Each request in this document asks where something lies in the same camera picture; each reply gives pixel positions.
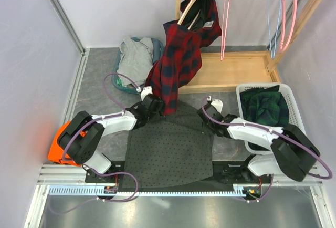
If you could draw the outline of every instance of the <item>teal laundry basket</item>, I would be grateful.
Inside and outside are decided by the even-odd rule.
[[[132,37],[131,39],[135,42],[139,42],[142,38]],[[163,47],[162,42],[160,42],[158,39],[155,39],[155,38],[151,38],[151,39],[152,39],[153,49],[154,49],[152,61],[153,61],[153,64],[155,64],[163,55],[164,47]],[[119,50],[117,54],[117,59],[115,60],[113,72],[118,71],[120,60],[121,60],[121,52]],[[121,90],[127,93],[138,94],[135,88],[120,85],[121,80],[118,75],[112,75],[112,83],[118,90]]]

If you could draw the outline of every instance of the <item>shirt label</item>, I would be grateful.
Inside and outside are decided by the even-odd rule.
[[[214,21],[206,22],[203,27],[212,27],[213,23],[214,23]]]

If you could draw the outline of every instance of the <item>polka dot fabric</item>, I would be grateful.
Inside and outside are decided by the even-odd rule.
[[[177,108],[175,114],[158,116],[129,132],[125,171],[134,174],[142,188],[177,186],[213,175],[213,135],[202,133],[195,108],[181,101]],[[125,177],[122,187],[135,184]]]

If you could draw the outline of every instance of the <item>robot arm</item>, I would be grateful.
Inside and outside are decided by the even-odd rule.
[[[71,144],[67,154],[78,164],[84,164],[97,172],[104,174],[112,166],[111,161],[101,152],[97,151],[97,145],[102,136],[119,132],[130,131],[143,127],[150,118],[163,111],[164,102],[152,93],[151,87],[145,87],[141,92],[141,100],[126,112],[108,115],[90,115],[86,111],[79,112],[56,138],[57,143],[63,150],[71,138],[85,124],[93,119],[99,119],[89,125]]]
[[[55,145],[60,146],[64,150],[70,139],[80,128],[93,119],[102,118],[88,126],[85,132],[82,132],[74,140],[67,151],[67,155],[76,164],[85,164],[101,174],[109,172],[112,168],[111,161],[96,150],[101,137],[119,131],[130,131],[143,127],[151,117],[163,111],[164,102],[152,93],[151,87],[143,89],[141,100],[132,107],[127,108],[125,113],[120,112],[98,116],[90,115],[86,111],[79,112],[56,138],[57,143]],[[289,136],[309,148],[317,156],[320,156],[317,148],[298,127],[293,125],[289,125],[286,128],[267,127],[270,130],[265,131],[249,126],[251,122],[235,115],[223,117],[220,113],[222,107],[223,103],[220,100],[212,100],[204,106],[204,109],[213,120],[227,123],[225,126],[211,121],[202,108],[198,111],[203,122],[214,134],[219,137],[246,140],[270,151],[268,155],[261,156],[254,154],[246,159],[244,162],[246,169],[242,172],[242,176],[246,181],[253,180],[253,178],[264,174],[279,173],[284,173],[295,181],[302,181],[315,164],[315,158],[272,133],[272,131]]]
[[[265,131],[250,125],[258,124],[248,122],[235,115],[223,117],[220,113],[222,106],[223,103],[220,100],[213,100],[208,102],[204,109],[212,119],[227,123],[226,126],[211,121],[202,108],[197,112],[214,134],[219,137],[249,141],[270,150],[268,155],[253,155],[247,158],[245,163],[251,174],[244,177],[252,178],[253,176],[260,177],[264,174],[284,173],[295,181],[302,181],[315,164],[316,159],[310,154],[272,133],[272,131],[289,136],[309,148],[317,156],[320,156],[318,149],[297,126],[289,125],[285,128],[267,127],[269,131]]]

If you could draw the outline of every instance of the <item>green plaid fabric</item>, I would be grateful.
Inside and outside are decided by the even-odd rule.
[[[289,110],[285,98],[279,93],[279,85],[253,88],[240,94],[244,119],[271,127],[286,127]]]

